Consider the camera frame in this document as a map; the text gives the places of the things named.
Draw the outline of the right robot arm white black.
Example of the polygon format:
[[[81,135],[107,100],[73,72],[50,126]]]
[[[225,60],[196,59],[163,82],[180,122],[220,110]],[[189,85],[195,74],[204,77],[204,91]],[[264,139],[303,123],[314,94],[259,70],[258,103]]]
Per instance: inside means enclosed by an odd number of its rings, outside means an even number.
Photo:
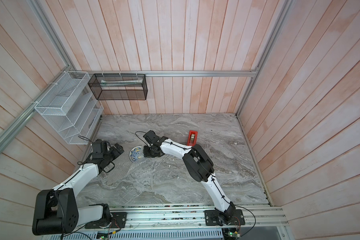
[[[205,187],[215,206],[214,210],[204,211],[207,226],[245,224],[242,210],[249,210],[235,205],[225,195],[215,175],[214,164],[200,145],[182,145],[168,137],[159,137],[154,131],[145,132],[140,140],[145,143],[145,158],[159,158],[164,155],[179,158],[183,160],[190,176]]]

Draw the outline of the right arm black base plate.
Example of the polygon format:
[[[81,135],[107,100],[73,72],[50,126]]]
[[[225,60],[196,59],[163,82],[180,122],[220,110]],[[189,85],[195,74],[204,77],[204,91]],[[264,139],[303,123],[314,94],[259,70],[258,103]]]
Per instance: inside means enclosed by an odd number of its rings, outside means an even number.
[[[232,215],[225,215],[218,210],[206,210],[205,223],[207,226],[226,226],[226,225],[245,225],[245,219],[242,210],[235,210]]]

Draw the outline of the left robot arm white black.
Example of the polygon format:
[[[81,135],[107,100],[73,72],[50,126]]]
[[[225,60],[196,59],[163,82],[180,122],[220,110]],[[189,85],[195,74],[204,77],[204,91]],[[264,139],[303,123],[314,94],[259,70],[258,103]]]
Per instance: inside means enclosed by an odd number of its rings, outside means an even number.
[[[97,204],[79,208],[76,197],[81,190],[113,161],[124,153],[119,144],[97,139],[92,152],[79,169],[65,181],[49,190],[42,190],[36,198],[32,232],[35,236],[68,234],[77,226],[94,224],[107,228],[112,223],[109,205]]]

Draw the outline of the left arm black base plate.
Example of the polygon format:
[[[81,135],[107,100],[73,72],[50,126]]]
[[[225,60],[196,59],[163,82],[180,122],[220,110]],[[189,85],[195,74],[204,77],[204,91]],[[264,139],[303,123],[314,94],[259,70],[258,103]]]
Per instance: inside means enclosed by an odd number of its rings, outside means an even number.
[[[126,226],[127,212],[111,212],[111,219],[108,221],[97,220],[89,222],[85,225],[85,229],[107,229],[107,228],[116,228],[123,229]]]

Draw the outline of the blue yellow patterned bowl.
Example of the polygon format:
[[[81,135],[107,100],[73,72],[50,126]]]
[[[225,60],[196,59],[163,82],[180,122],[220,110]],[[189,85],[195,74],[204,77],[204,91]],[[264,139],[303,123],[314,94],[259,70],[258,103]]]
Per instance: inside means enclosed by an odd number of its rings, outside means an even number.
[[[142,146],[136,146],[131,149],[129,158],[132,163],[139,163],[144,158],[144,148]]]

